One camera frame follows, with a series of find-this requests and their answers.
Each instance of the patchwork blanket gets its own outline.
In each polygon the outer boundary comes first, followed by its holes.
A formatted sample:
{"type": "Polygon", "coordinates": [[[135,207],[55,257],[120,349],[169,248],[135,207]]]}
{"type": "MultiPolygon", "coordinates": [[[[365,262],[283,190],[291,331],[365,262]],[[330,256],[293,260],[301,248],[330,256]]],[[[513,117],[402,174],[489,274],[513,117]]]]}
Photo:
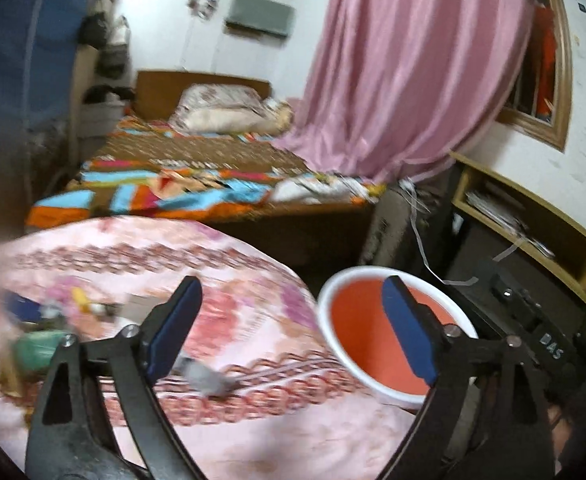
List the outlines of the patchwork blanket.
{"type": "Polygon", "coordinates": [[[180,136],[162,121],[125,117],[65,192],[33,206],[26,225],[33,231],[121,214],[220,221],[273,207],[268,199],[278,183],[311,174],[301,158],[270,140],[250,133],[180,136]],[[201,186],[180,189],[182,178],[201,186]],[[169,183],[170,193],[157,192],[169,183]]]}

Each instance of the window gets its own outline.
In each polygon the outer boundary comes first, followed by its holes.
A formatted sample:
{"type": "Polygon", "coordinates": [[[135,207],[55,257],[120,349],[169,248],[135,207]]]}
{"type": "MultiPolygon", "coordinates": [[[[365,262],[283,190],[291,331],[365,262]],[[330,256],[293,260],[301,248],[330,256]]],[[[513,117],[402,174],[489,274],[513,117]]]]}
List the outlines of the window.
{"type": "Polygon", "coordinates": [[[562,0],[534,0],[531,39],[498,121],[563,151],[571,115],[571,43],[562,0]]]}

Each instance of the wooden shelf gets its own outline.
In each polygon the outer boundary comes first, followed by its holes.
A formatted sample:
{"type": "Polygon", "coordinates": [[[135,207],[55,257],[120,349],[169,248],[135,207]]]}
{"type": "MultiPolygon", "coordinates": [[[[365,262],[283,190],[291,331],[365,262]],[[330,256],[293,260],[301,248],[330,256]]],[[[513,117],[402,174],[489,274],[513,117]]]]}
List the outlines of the wooden shelf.
{"type": "MultiPolygon", "coordinates": [[[[513,235],[504,229],[501,225],[497,224],[488,216],[480,213],[480,211],[468,205],[467,203],[461,202],[460,200],[454,200],[453,205],[456,209],[462,211],[462,213],[465,213],[466,215],[489,227],[489,229],[495,231],[501,237],[506,238],[512,244],[515,244],[515,242],[518,240],[518,236],[513,235]]],[[[557,279],[570,288],[571,291],[573,291],[578,296],[578,298],[586,303],[586,291],[582,288],[582,286],[580,286],[580,283],[573,276],[571,276],[571,274],[563,269],[563,267],[560,267],[560,265],[558,265],[554,260],[544,256],[544,254],[538,251],[530,242],[526,240],[518,247],[518,250],[528,254],[537,263],[542,265],[545,269],[557,277],[557,279]]]]}
{"type": "Polygon", "coordinates": [[[464,167],[452,199],[454,208],[513,244],[519,238],[517,234],[513,234],[467,203],[467,193],[471,191],[489,195],[502,193],[510,197],[515,201],[514,213],[528,227],[527,236],[539,240],[555,257],[547,258],[527,240],[521,243],[518,250],[548,270],[586,304],[586,229],[516,182],[463,155],[451,155],[464,167]]]}

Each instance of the pink floral cloth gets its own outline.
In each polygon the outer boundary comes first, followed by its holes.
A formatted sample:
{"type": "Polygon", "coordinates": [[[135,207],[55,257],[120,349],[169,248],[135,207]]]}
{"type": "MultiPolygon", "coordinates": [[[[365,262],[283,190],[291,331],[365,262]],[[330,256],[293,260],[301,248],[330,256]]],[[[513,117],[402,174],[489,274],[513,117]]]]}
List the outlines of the pink floral cloth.
{"type": "MultiPolygon", "coordinates": [[[[35,301],[69,300],[80,283],[90,301],[129,295],[167,298],[186,275],[204,299],[184,350],[234,377],[224,401],[206,399],[178,376],[155,387],[183,443],[210,479],[375,478],[407,433],[413,415],[383,405],[327,350],[315,302],[288,268],[253,247],[197,222],[120,217],[91,219],[0,247],[0,288],[35,301]]],[[[124,324],[73,322],[88,336],[124,324]]],[[[0,349],[16,330],[2,314],[0,349]]],[[[102,380],[124,456],[142,465],[112,381],[102,380]]],[[[0,389],[0,445],[23,467],[25,399],[0,389]]]]}

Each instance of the wooden window frame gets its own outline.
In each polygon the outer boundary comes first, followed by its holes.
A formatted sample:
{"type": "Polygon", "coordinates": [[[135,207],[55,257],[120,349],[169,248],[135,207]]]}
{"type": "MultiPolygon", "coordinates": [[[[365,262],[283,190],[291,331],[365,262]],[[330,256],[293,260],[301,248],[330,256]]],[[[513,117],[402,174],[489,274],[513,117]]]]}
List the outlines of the wooden window frame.
{"type": "Polygon", "coordinates": [[[556,83],[551,124],[512,108],[503,108],[497,120],[564,152],[571,117],[573,61],[571,37],[563,0],[549,0],[556,35],[556,83]]]}

